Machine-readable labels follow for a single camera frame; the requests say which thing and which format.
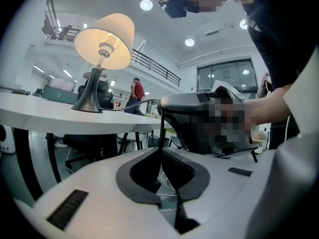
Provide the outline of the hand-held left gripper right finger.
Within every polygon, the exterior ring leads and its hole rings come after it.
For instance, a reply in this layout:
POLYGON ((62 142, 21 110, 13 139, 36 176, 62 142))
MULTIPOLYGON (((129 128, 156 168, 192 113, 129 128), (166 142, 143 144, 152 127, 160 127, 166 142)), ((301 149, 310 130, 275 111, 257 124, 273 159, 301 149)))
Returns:
POLYGON ((165 147, 162 168, 178 194, 180 239, 248 239, 273 159, 273 151, 254 163, 165 147))

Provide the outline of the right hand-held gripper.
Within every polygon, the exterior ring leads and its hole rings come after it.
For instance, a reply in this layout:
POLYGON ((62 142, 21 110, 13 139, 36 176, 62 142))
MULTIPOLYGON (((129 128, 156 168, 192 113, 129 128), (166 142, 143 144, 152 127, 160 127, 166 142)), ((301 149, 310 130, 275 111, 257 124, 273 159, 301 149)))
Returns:
POLYGON ((210 92, 163 97, 159 111, 174 129, 183 149, 201 156, 231 158, 254 152, 245 128, 245 97, 226 82, 210 92))

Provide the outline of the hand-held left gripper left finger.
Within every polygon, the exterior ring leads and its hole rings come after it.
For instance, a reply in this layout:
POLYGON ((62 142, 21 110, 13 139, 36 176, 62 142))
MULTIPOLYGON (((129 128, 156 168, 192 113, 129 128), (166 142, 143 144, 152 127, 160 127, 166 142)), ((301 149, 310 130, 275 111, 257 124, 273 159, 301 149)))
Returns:
POLYGON ((14 202, 47 239, 177 239, 179 233, 157 205, 132 201, 116 183, 116 172, 123 164, 154 150, 146 148, 91 163, 43 194, 33 207, 18 199, 14 202), (61 230, 47 219, 74 190, 82 190, 87 196, 61 230))

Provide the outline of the table light with cream shade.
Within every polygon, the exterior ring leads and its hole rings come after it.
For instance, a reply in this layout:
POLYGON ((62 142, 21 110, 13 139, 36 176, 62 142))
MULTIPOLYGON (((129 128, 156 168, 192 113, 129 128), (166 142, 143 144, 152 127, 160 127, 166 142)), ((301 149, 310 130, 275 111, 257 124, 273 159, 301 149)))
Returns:
POLYGON ((74 37, 77 53, 92 68, 84 94, 73 105, 76 111, 101 113, 97 89, 102 71, 127 68, 133 55, 135 26, 126 15, 114 13, 80 30, 74 37))

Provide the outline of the person's right forearm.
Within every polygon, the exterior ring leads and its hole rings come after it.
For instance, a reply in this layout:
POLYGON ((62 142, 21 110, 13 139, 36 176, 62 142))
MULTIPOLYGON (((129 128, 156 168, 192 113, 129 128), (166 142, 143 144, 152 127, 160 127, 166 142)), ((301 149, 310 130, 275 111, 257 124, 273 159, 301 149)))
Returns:
POLYGON ((287 119, 292 113, 284 101, 284 95, 292 84, 275 89, 266 97, 245 101, 245 128, 287 119))

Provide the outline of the dark glass window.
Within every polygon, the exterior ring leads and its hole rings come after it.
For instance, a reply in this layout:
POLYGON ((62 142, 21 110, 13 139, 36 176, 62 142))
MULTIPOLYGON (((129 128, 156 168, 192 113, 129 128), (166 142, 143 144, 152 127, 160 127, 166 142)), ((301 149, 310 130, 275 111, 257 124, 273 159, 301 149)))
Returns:
POLYGON ((216 81, 226 82, 243 94, 255 94, 258 82, 251 59, 211 64, 197 69, 197 90, 212 90, 216 81))

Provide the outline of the black mezzanine railing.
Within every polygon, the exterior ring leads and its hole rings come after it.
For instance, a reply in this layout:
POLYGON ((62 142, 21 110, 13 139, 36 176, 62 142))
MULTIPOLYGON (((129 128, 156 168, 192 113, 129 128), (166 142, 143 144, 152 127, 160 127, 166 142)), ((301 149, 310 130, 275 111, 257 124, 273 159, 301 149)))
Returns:
MULTIPOLYGON (((62 40, 68 42, 74 42, 75 36, 80 32, 80 29, 73 28, 71 26, 60 27, 58 24, 58 18, 54 7, 53 0, 47 0, 47 10, 45 11, 44 26, 42 31, 47 39, 62 40)), ((180 86, 181 78, 175 73, 156 62, 149 56, 133 48, 132 62, 140 64, 141 66, 153 71, 173 84, 180 86)))

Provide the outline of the white marble table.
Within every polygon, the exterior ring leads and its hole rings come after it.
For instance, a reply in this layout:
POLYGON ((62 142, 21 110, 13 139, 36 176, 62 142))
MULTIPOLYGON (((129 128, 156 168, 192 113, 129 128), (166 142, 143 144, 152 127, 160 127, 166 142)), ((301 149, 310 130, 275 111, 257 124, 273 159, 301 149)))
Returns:
POLYGON ((43 191, 30 155, 29 131, 77 135, 147 132, 160 129, 160 120, 124 113, 100 114, 72 110, 69 104, 39 97, 0 92, 0 124, 14 128, 16 156, 24 182, 34 200, 43 191))

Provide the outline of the person's black clothing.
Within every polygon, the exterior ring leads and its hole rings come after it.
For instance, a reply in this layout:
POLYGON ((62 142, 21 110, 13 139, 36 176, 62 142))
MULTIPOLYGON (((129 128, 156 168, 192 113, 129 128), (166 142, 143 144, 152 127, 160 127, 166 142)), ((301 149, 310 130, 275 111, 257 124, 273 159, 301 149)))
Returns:
MULTIPOLYGON (((317 1, 254 0, 242 4, 247 14, 248 33, 270 74, 270 93, 293 85, 319 43, 319 33, 313 26, 319 11, 317 1), (303 21, 312 26, 308 30, 298 30, 303 21)), ((269 124, 270 149, 299 133, 292 114, 283 121, 269 124)))

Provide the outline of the black office chair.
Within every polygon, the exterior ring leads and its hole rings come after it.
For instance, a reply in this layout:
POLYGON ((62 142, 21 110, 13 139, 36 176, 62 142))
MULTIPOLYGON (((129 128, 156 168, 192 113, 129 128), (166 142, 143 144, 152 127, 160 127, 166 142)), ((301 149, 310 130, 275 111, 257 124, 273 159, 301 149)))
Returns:
MULTIPOLYGON (((97 99, 101 108, 112 109, 113 93, 109 91, 109 83, 107 81, 99 81, 97 88, 97 99)), ((65 166, 68 170, 72 170, 71 164, 74 162, 88 159, 99 161, 118 155, 117 135, 116 134, 98 134, 98 135, 74 135, 66 134, 63 137, 63 143, 72 149, 76 149, 82 155, 74 159, 67 159, 65 166)))

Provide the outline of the white black round appliance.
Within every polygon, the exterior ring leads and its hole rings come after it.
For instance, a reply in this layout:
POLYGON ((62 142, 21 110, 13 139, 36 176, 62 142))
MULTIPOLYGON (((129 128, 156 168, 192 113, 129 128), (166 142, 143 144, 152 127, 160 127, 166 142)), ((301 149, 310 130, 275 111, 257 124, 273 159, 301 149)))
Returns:
POLYGON ((0 151, 5 154, 15 153, 13 130, 11 127, 0 124, 0 151))

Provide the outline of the green cabinet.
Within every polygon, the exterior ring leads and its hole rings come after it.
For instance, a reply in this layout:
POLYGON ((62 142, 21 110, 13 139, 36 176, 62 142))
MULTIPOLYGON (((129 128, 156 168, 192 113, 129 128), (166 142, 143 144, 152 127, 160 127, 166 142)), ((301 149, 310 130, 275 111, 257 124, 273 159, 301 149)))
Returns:
POLYGON ((68 92, 45 85, 43 88, 42 98, 54 102, 73 105, 77 102, 78 95, 73 92, 68 92))

